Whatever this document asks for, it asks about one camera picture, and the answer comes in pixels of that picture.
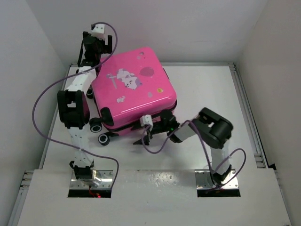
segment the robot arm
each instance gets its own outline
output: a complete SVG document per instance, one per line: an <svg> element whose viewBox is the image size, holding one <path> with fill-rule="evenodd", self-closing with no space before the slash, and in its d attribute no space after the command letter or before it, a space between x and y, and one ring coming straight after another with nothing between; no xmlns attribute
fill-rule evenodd
<svg viewBox="0 0 301 226"><path fill-rule="evenodd" d="M85 59L82 60L83 46ZM101 54L112 52L112 36L108 35L108 45L105 45L104 25L92 27L92 32L83 32L83 42L79 54L79 72L86 71L99 64ZM60 120L71 136L72 144L81 149L89 149L88 138L84 133L84 126L89 123L90 111L86 96L93 97L90 87L96 79L100 68L76 76L74 81L65 90L58 91L57 102ZM77 179L93 180L93 158L81 151L75 152L74 161L70 162Z"/></svg>
<svg viewBox="0 0 301 226"><path fill-rule="evenodd" d="M153 125L151 125L152 122L150 122L149 117L149 115L143 116L140 120L142 127L152 127L152 130L147 130L147 135L143 138L146 145L149 145L152 135L162 132L167 132L169 139L174 143L181 143L195 135L196 129L204 142L210 146L213 170L229 155L228 140L231 138L233 125L227 119L208 108L203 108L197 117L191 120L194 126L186 123L179 124L169 110L162 111L160 114L161 121L155 122ZM142 141L138 140L134 144L142 144ZM212 174L212 179L220 185L230 171L231 164L227 160L216 172L210 173Z"/></svg>

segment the white platform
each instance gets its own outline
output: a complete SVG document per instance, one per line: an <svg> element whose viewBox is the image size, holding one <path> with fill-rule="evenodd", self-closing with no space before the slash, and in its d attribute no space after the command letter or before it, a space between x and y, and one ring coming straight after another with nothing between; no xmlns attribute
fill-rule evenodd
<svg viewBox="0 0 301 226"><path fill-rule="evenodd" d="M230 150L242 147L247 152L246 165L238 176L241 197L197 198L193 170L207 168L207 163L196 136L181 144L168 142L162 153L152 155L142 146L132 145L141 134L115 137L102 147L98 134L87 127L90 151L114 157L120 163L111 199L67 198L74 150L50 142L43 169L33 175L19 226L282 226L289 222L273 170L256 167L254 140L247 131L229 67L164 68L178 95L178 121L190 119L208 107L233 123ZM89 103L91 117L97 116L93 101ZM71 142L58 116L52 138ZM156 135L150 147L159 149L165 138ZM233 156L234 168L240 167L242 157ZM95 166L100 170L116 169L110 160L95 159ZM167 175L173 179L166 180Z"/></svg>

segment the pink suitcase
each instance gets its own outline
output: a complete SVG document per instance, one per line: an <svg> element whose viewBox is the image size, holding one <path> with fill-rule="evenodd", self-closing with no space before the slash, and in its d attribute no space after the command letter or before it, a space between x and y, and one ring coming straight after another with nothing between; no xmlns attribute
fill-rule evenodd
<svg viewBox="0 0 301 226"><path fill-rule="evenodd" d="M175 90L148 47L113 55L91 86L101 122L109 131L99 136L102 145L109 143L109 137L133 130L143 115L151 114L155 119L162 110L176 107ZM98 123L90 121L92 132L99 131L99 126L93 130Z"/></svg>

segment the rectangular hole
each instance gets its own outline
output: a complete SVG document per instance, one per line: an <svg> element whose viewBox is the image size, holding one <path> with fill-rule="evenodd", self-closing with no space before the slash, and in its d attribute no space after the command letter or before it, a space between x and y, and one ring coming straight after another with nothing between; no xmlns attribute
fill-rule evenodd
<svg viewBox="0 0 301 226"><path fill-rule="evenodd" d="M205 190L198 190L198 198L200 197L240 197L240 192L239 189L223 189L211 192L206 192Z"/></svg>
<svg viewBox="0 0 301 226"><path fill-rule="evenodd" d="M69 190L68 198L111 198L111 190Z"/></svg>
<svg viewBox="0 0 301 226"><path fill-rule="evenodd" d="M231 170L229 175L225 178L222 184L227 183L233 175L235 170ZM222 189L212 190L215 185L213 184L212 177L209 170L195 170L197 195L199 197L240 197L237 177L234 177L229 183L222 187Z"/></svg>
<svg viewBox="0 0 301 226"><path fill-rule="evenodd" d="M68 198L111 198L113 171L94 170L93 175L94 180L77 180L73 171Z"/></svg>

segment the black wheel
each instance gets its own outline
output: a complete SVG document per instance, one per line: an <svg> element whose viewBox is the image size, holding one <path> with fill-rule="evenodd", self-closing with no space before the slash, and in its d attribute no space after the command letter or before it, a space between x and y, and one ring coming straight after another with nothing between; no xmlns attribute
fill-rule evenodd
<svg viewBox="0 0 301 226"><path fill-rule="evenodd" d="M89 124L90 124L90 131L92 133L98 133L103 129L101 119L99 118L92 118L89 121Z"/></svg>
<svg viewBox="0 0 301 226"><path fill-rule="evenodd" d="M86 96L87 96L88 99L93 99L94 98L93 90L91 88L89 88L87 90Z"/></svg>
<svg viewBox="0 0 301 226"><path fill-rule="evenodd" d="M110 138L108 137L108 135L106 134L101 134L98 137L98 142L102 145L102 146L107 146L110 142Z"/></svg>

